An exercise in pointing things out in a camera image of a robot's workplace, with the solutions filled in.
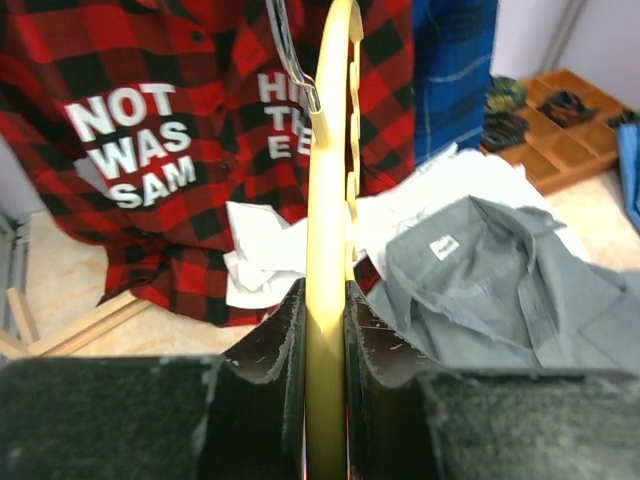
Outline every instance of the red plaid shirt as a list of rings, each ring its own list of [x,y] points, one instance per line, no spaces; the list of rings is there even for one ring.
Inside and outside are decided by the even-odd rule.
[[[329,4],[288,4],[310,74]],[[411,1],[360,4],[371,195],[413,169]],[[106,248],[105,298],[130,288],[216,325],[262,318],[225,303],[225,202],[303,218],[311,139],[264,0],[0,0],[0,133],[58,226]],[[104,193],[78,174],[85,158]],[[372,269],[358,269],[365,289]]]

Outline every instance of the yellow plastic object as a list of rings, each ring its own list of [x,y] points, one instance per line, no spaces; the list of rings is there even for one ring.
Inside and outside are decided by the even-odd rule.
[[[354,0],[334,0],[324,27],[316,75],[321,109],[310,113],[313,142],[307,234],[305,393],[310,480],[347,478],[343,313],[346,281],[353,279],[355,255],[354,239],[347,238],[347,222],[355,224],[357,219],[355,197],[360,187],[358,86],[362,38],[358,4]],[[354,47],[351,64],[349,41]],[[347,80],[354,109],[350,138],[354,171],[348,176],[344,157]]]

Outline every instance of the blue plaid shirt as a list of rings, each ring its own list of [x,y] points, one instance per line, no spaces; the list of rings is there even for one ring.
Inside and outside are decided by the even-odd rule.
[[[416,163],[482,137],[498,0],[413,0]]]

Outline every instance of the button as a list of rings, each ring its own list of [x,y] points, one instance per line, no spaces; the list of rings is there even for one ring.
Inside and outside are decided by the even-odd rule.
[[[191,32],[191,40],[193,40],[195,43],[202,43],[202,41],[204,40],[204,35],[202,35],[200,32]]]

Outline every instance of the blue fabric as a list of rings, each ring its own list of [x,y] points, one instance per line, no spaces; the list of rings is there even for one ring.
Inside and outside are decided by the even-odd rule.
[[[618,127],[618,152],[624,206],[631,223],[640,232],[640,126]]]
[[[413,0],[416,163],[482,137],[498,0]]]

